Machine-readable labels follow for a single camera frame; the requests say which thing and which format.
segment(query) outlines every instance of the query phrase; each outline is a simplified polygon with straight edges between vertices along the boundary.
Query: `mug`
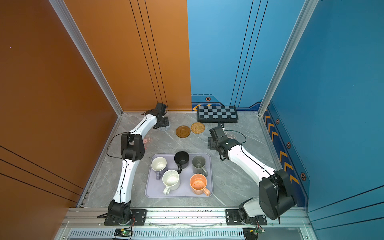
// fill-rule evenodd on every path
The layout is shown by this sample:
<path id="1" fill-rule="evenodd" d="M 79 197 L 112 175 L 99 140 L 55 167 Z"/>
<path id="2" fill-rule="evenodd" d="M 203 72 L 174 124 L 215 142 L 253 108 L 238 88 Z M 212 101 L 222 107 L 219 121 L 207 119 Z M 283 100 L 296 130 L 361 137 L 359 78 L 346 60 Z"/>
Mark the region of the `mug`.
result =
<path id="1" fill-rule="evenodd" d="M 153 159 L 151 168 L 156 172 L 156 179 L 160 180 L 160 177 L 167 171 L 167 160 L 163 157 L 157 157 Z"/>
<path id="2" fill-rule="evenodd" d="M 205 169 L 205 158 L 203 156 L 196 156 L 192 159 L 193 173 L 201 173 L 208 176 L 208 171 Z"/>
<path id="3" fill-rule="evenodd" d="M 189 154 L 181 151 L 175 154 L 175 163 L 177 164 L 177 173 L 180 174 L 181 170 L 188 167 Z"/>
<path id="4" fill-rule="evenodd" d="M 168 195 L 171 190 L 176 190 L 180 186 L 180 177 L 176 170 L 168 170 L 163 175 L 164 195 Z"/>
<path id="5" fill-rule="evenodd" d="M 200 195 L 205 193 L 207 196 L 211 195 L 211 192 L 207 189 L 207 178 L 203 174 L 197 173 L 193 175 L 189 184 L 194 194 Z"/>

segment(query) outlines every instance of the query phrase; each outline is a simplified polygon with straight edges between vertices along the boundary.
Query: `orange wall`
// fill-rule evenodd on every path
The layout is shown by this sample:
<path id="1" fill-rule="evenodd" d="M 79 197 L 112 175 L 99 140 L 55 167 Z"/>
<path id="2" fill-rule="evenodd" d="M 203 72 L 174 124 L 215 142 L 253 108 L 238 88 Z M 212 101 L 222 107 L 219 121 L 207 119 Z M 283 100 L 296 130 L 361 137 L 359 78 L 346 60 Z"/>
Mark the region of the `orange wall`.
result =
<path id="1" fill-rule="evenodd" d="M 65 4 L 124 111 L 145 111 L 166 99 L 169 110 L 191 109 L 186 0 Z"/>
<path id="2" fill-rule="evenodd" d="M 2 1 L 0 32 L 0 239 L 49 240 L 117 116 L 48 0 Z"/>

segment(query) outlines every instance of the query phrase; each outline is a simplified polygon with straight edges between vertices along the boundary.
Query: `orange mug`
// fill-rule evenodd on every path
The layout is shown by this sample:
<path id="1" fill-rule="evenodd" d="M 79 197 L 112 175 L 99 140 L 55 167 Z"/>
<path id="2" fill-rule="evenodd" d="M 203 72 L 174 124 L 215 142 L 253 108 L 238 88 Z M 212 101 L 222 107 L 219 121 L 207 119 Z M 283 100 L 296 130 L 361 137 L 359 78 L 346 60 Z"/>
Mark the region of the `orange mug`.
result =
<path id="1" fill-rule="evenodd" d="M 207 189 L 207 178 L 200 173 L 197 173 L 191 177 L 189 181 L 194 194 L 200 195 L 205 193 L 207 196 L 211 195 L 211 192 Z"/>

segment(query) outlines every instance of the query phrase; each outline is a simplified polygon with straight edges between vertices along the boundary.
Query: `gray mug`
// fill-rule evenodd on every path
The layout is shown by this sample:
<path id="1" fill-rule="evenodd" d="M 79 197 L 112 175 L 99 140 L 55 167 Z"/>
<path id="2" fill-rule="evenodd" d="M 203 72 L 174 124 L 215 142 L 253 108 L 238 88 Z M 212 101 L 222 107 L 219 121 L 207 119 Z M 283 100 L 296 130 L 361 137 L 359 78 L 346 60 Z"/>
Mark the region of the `gray mug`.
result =
<path id="1" fill-rule="evenodd" d="M 203 156 L 196 156 L 192 159 L 193 173 L 203 174 L 208 176 L 208 171 L 205 168 L 205 158 Z"/>
<path id="2" fill-rule="evenodd" d="M 156 179 L 160 180 L 161 176 L 167 171 L 167 160 L 163 157 L 153 159 L 151 168 L 156 172 Z"/>

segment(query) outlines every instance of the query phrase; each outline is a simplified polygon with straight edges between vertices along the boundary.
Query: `brown wooden coaster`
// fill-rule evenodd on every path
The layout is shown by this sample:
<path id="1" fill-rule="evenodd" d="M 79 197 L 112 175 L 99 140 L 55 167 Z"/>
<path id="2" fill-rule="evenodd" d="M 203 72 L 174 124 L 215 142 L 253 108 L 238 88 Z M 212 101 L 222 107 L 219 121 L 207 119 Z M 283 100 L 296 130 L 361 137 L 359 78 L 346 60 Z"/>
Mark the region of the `brown wooden coaster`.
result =
<path id="1" fill-rule="evenodd" d="M 188 126 L 180 126 L 176 129 L 176 135 L 181 138 L 188 137 L 191 133 L 191 130 Z"/>
<path id="2" fill-rule="evenodd" d="M 196 122 L 191 126 L 191 131 L 193 133 L 202 133 L 204 130 L 205 130 L 205 126 L 201 122 Z"/>

